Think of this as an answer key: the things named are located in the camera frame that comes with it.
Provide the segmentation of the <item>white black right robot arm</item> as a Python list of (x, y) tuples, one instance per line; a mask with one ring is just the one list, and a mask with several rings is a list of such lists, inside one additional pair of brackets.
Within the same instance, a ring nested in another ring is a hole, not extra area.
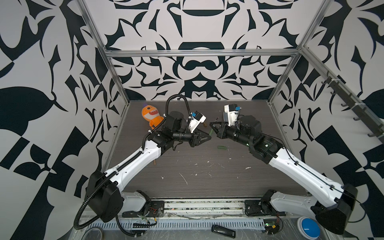
[(316, 220), (334, 234), (344, 234), (357, 203), (355, 187), (341, 185), (300, 161), (277, 138), (264, 134), (261, 123), (253, 116), (243, 116), (234, 124), (211, 122), (210, 127), (218, 138), (246, 146), (253, 157), (281, 171), (310, 193), (295, 196), (268, 190), (259, 205), (250, 207), (246, 215), (288, 212)]

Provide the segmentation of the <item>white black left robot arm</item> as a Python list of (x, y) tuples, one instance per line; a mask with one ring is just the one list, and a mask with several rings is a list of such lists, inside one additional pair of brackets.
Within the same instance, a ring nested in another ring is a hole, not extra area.
[(169, 97), (162, 120), (148, 131), (135, 152), (104, 172), (91, 174), (85, 199), (74, 219), (74, 229), (84, 229), (96, 220), (107, 223), (125, 212), (146, 216), (151, 198), (142, 191), (123, 195), (123, 190), (138, 173), (169, 149), (175, 150), (182, 143), (193, 148), (209, 141), (211, 136), (198, 128), (205, 120), (202, 113), (191, 111), (185, 96)]

